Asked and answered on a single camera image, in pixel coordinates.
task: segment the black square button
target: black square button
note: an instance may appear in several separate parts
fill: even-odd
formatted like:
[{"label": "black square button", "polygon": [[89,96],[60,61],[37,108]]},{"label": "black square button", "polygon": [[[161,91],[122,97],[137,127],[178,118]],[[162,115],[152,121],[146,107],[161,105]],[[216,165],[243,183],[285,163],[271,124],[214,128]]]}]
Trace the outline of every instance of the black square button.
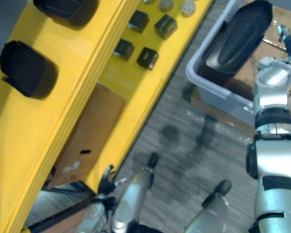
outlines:
[{"label": "black square button", "polygon": [[144,47],[137,62],[144,68],[152,69],[159,55],[156,51]]},{"label": "black square button", "polygon": [[166,40],[177,29],[177,22],[171,16],[164,15],[154,27],[157,34]]},{"label": "black square button", "polygon": [[128,27],[142,33],[148,22],[149,17],[145,12],[135,11],[133,16],[130,18]]},{"label": "black square button", "polygon": [[125,58],[125,60],[128,60],[133,50],[134,46],[132,45],[131,42],[120,39],[113,53],[115,55]]}]

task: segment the yellow shelf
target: yellow shelf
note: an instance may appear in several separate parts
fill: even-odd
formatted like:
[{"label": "yellow shelf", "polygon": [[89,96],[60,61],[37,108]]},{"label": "yellow shelf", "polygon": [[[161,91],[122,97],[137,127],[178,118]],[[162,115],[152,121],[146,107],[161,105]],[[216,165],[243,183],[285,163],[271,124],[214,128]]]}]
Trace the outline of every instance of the yellow shelf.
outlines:
[{"label": "yellow shelf", "polygon": [[[126,61],[112,55],[99,78],[105,86],[122,96],[127,105],[86,179],[87,185],[94,191],[97,191],[108,165],[113,164],[115,169],[121,165],[212,0],[195,1],[196,11],[190,17],[184,17],[180,12],[183,2],[174,1],[173,8],[165,13],[160,11],[158,1],[140,4],[138,10],[146,12],[150,18],[145,30],[139,33],[126,28],[122,35],[135,47],[131,57]],[[178,24],[178,29],[167,40],[160,38],[154,29],[155,23],[164,14],[170,15]],[[136,62],[143,47],[156,50],[159,54],[152,70]]]},{"label": "yellow shelf", "polygon": [[10,40],[20,40],[59,68],[43,100],[3,82],[0,70],[0,233],[20,232],[116,43],[140,0],[101,0],[90,22],[74,30],[29,1]]}]

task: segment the black band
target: black band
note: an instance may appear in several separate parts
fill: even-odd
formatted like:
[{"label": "black band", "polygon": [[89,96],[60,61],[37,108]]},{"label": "black band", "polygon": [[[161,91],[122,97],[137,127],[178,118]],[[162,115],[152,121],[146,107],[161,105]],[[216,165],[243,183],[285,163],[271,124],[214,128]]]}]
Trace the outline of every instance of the black band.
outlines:
[{"label": "black band", "polygon": [[253,179],[258,179],[257,148],[255,143],[250,143],[247,147],[246,170]]},{"label": "black band", "polygon": [[265,218],[273,218],[273,217],[285,217],[284,213],[267,213],[267,214],[263,214],[261,216],[259,216],[257,218],[257,222],[261,221],[262,219]]},{"label": "black band", "polygon": [[265,176],[263,177],[264,190],[275,188],[291,190],[291,178],[282,176]]},{"label": "black band", "polygon": [[256,115],[255,127],[271,123],[288,123],[291,124],[291,113],[284,108],[267,108]]}]

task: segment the cardboard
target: cardboard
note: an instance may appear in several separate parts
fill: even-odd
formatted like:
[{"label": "cardboard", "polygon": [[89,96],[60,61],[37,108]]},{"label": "cardboard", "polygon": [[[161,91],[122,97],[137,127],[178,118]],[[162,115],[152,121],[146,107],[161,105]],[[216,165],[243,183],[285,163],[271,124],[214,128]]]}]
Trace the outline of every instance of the cardboard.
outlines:
[{"label": "cardboard", "polygon": [[87,177],[124,105],[121,97],[99,83],[96,85],[45,186],[53,187]]},{"label": "cardboard", "polygon": [[50,228],[47,228],[42,231],[42,233],[75,233],[84,218],[85,209],[76,212]]},{"label": "cardboard", "polygon": [[252,88],[254,85],[255,76],[257,74],[259,60],[265,56],[275,57],[278,59],[285,59],[287,57],[287,53],[282,50],[282,48],[284,48],[284,43],[279,41],[279,35],[277,32],[277,26],[280,24],[291,28],[291,11],[273,6],[273,21],[265,33],[265,38],[272,41],[274,44],[277,44],[277,47],[261,42],[259,47],[242,66],[239,72],[223,87],[245,97],[246,99],[253,99]]},{"label": "cardboard", "polygon": [[252,135],[254,135],[255,129],[253,126],[246,124],[243,121],[238,120],[238,119],[234,118],[233,116],[221,111],[220,109],[203,102],[200,99],[197,88],[194,89],[194,91],[191,95],[190,103],[195,108],[204,111],[205,113],[207,113],[211,117],[218,119],[219,121],[221,121],[223,123],[227,123],[228,125],[233,126],[237,129],[241,130],[248,137],[252,137]]}]

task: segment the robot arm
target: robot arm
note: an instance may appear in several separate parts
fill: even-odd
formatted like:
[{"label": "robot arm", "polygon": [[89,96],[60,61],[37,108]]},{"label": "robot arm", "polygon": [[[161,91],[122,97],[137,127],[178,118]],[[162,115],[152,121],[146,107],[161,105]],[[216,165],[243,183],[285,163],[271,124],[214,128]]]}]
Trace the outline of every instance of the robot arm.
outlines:
[{"label": "robot arm", "polygon": [[229,180],[220,182],[203,202],[203,210],[191,221],[184,233],[224,233],[228,216],[228,202],[224,196],[231,189]]},{"label": "robot arm", "polygon": [[258,179],[250,233],[291,233],[291,32],[280,25],[288,58],[265,57],[254,86],[256,133],[246,169]]},{"label": "robot arm", "polygon": [[147,190],[152,186],[153,169],[159,159],[157,153],[152,153],[148,164],[132,179],[122,195],[112,218],[113,233],[142,232],[138,228],[139,213],[146,197]]}]

